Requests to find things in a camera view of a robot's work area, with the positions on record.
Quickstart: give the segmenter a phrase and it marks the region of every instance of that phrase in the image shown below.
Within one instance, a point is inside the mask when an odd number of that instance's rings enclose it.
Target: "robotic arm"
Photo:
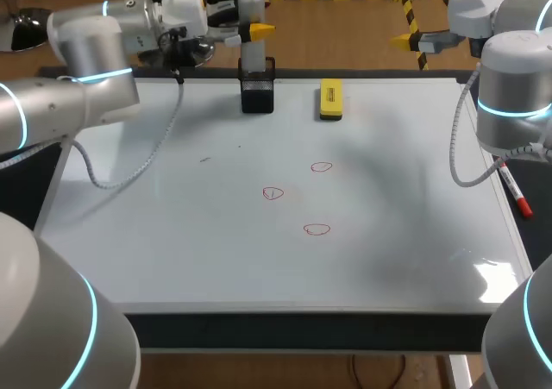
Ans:
[[[209,25],[204,0],[105,1],[51,14],[48,37],[70,79],[0,84],[0,154],[133,116],[140,100],[128,55],[157,49],[163,38],[169,53],[203,37],[241,46],[242,64],[262,71],[263,39],[274,30],[257,22],[264,0],[238,0],[237,9],[239,24],[224,28]],[[178,67],[172,60],[177,74]]]

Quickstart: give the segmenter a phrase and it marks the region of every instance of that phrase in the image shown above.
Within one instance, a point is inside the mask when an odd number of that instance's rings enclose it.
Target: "yellow eraser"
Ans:
[[[320,118],[341,120],[342,117],[342,81],[338,78],[323,78],[320,84]]]

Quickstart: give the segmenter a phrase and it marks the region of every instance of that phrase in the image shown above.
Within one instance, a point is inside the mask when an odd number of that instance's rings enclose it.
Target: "whiteboard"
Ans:
[[[126,312],[494,311],[530,266],[497,176],[450,177],[461,86],[344,79],[340,122],[317,119],[319,87],[277,80],[275,111],[245,115],[236,80],[186,80],[170,139],[127,189],[98,190],[62,154],[39,234]],[[102,180],[139,166],[172,113],[172,80],[138,89],[135,120],[78,136]],[[475,115],[470,99],[464,179],[491,160]]]

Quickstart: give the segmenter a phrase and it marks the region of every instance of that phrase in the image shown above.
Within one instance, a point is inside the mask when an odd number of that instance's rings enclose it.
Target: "robot cable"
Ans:
[[[515,149],[509,150],[502,154],[478,178],[470,181],[460,180],[460,178],[458,177],[458,173],[456,172],[455,164],[456,134],[458,133],[458,122],[460,121],[460,114],[464,105],[464,100],[466,99],[466,95],[469,93],[469,89],[474,84],[474,81],[479,77],[480,68],[481,64],[477,63],[474,72],[464,86],[464,90],[462,91],[458,100],[458,104],[456,105],[455,118],[452,123],[452,132],[450,135],[450,146],[448,150],[448,164],[450,166],[450,174],[452,175],[452,179],[455,181],[455,183],[462,188],[469,188],[480,184],[489,176],[491,176],[494,171],[499,169],[500,165],[502,165],[504,162],[522,154],[539,154],[543,158],[546,158],[548,160],[552,159],[552,152],[550,151],[550,149],[539,149],[538,146],[534,144],[529,146],[516,147]]]
[[[61,77],[59,79],[63,79],[63,78],[74,79],[72,77]],[[142,175],[151,166],[151,164],[154,162],[155,157],[159,153],[162,146],[165,144],[166,140],[168,139],[168,136],[171,134],[171,130],[174,127],[174,123],[176,123],[176,118],[178,116],[180,108],[182,107],[183,99],[184,99],[184,86],[179,85],[179,97],[177,99],[174,111],[171,115],[171,119],[170,119],[168,125],[166,126],[165,134],[157,142],[157,144],[154,147],[154,150],[147,157],[146,161],[141,166],[136,168],[136,170],[134,172],[132,172],[127,178],[121,180],[120,182],[109,183],[109,184],[106,184],[104,182],[100,182],[97,179],[96,174],[94,173],[94,168],[92,166],[90,155],[86,152],[85,147],[83,145],[81,145],[78,141],[72,140],[72,145],[80,152],[80,154],[83,157],[83,160],[85,161],[86,171],[88,172],[88,176],[90,177],[90,181],[92,182],[92,184],[94,186],[96,186],[96,188],[99,188],[99,189],[105,189],[105,190],[117,189],[117,188],[122,188],[122,187],[130,184],[135,179],[137,179],[140,175]],[[86,101],[86,108],[85,108],[85,119],[84,119],[84,122],[83,122],[83,127],[86,124],[86,121],[87,121],[87,118],[88,118],[88,111],[89,111],[88,100],[86,99],[85,101]],[[45,148],[47,148],[47,147],[49,147],[49,146],[51,146],[55,143],[59,143],[62,140],[63,140],[63,138],[59,138],[59,139],[54,139],[54,140],[51,140],[51,141],[47,141],[47,142],[35,145],[35,146],[31,147],[30,149],[26,150],[25,152],[23,152],[22,154],[18,154],[17,156],[14,156],[13,158],[10,158],[8,160],[0,162],[0,170],[3,170],[3,169],[5,169],[7,167],[10,167],[10,166],[13,166],[13,165],[15,165],[15,164],[17,164],[17,163],[19,163],[23,160],[26,160],[26,159],[30,158],[31,156],[33,156],[35,154],[38,154],[41,150],[43,150],[43,149],[45,149]]]
[[[86,165],[86,171],[88,172],[88,176],[90,177],[90,181],[96,188],[99,189],[117,189],[117,188],[123,188],[124,186],[130,184],[135,179],[137,179],[140,175],[142,175],[154,162],[155,157],[159,153],[161,147],[165,144],[166,140],[168,139],[169,135],[171,134],[171,130],[173,130],[174,123],[176,123],[176,118],[178,116],[178,113],[180,111],[182,100],[184,99],[184,86],[179,85],[179,98],[176,102],[176,106],[174,108],[174,111],[171,115],[171,120],[169,121],[169,124],[166,126],[165,134],[163,137],[157,142],[157,144],[154,147],[154,150],[149,155],[149,157],[146,159],[146,161],[136,168],[134,172],[132,172],[127,178],[121,180],[120,182],[111,183],[111,184],[105,184],[103,182],[100,182],[97,180],[96,174],[94,173],[94,169],[92,167],[92,162],[90,159],[89,154],[86,152],[83,145],[81,145],[78,141],[73,140],[72,145],[80,152],[80,154],[83,156],[83,160],[85,161]]]

